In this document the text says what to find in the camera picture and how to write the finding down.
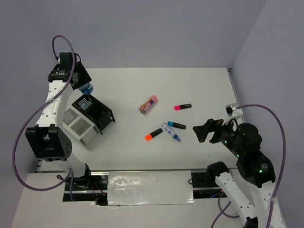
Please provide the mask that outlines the blue slime jar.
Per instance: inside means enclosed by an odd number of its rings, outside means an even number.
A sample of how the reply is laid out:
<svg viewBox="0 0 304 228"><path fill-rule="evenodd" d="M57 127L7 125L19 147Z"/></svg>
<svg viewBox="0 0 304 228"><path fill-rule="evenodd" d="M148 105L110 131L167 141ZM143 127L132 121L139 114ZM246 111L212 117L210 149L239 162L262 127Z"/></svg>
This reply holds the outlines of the blue slime jar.
<svg viewBox="0 0 304 228"><path fill-rule="evenodd" d="M84 95L91 94L93 92L93 89L94 87L91 83L86 83L85 85L78 88L78 90Z"/></svg>
<svg viewBox="0 0 304 228"><path fill-rule="evenodd" d="M87 110L93 103L91 101L84 101L80 107L82 110Z"/></svg>

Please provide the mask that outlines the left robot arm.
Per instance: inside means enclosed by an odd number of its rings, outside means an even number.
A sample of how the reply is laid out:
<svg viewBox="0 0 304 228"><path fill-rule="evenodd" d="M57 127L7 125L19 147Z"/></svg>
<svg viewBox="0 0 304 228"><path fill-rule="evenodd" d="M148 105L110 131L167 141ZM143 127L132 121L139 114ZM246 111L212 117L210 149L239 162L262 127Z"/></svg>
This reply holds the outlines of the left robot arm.
<svg viewBox="0 0 304 228"><path fill-rule="evenodd" d="M63 131L67 102L76 89L88 85L91 77L81 63L78 54L61 52L59 63L48 76L47 105L35 126L28 127L26 139L34 155L45 162L54 163L65 172L73 172L68 183L81 189L93 184L93 177L87 164L81 162L72 152L72 142Z"/></svg>

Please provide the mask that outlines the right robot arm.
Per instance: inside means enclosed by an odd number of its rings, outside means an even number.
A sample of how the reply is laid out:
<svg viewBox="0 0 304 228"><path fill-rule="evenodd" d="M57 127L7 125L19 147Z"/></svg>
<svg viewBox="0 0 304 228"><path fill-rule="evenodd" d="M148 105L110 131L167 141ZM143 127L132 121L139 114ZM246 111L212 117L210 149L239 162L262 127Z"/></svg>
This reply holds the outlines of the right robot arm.
<svg viewBox="0 0 304 228"><path fill-rule="evenodd" d="M242 123L236 129L233 122L208 119L204 125L194 126L198 141L222 143L237 158L237 170L250 190L250 201L235 182L224 162L207 167L207 182L222 188L237 211L245 228L285 228L286 224L277 197L273 196L278 183L271 161L261 152L262 137L258 129Z"/></svg>

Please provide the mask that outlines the pink capped crayon tube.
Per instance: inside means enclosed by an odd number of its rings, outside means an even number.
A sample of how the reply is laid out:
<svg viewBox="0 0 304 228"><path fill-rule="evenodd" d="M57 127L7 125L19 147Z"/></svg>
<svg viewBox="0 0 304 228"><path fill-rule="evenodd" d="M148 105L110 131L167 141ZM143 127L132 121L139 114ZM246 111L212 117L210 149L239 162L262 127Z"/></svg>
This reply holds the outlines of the pink capped crayon tube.
<svg viewBox="0 0 304 228"><path fill-rule="evenodd" d="M148 114L152 107L158 102L158 99L155 95L152 95L147 102L145 102L140 108L139 111L141 114Z"/></svg>

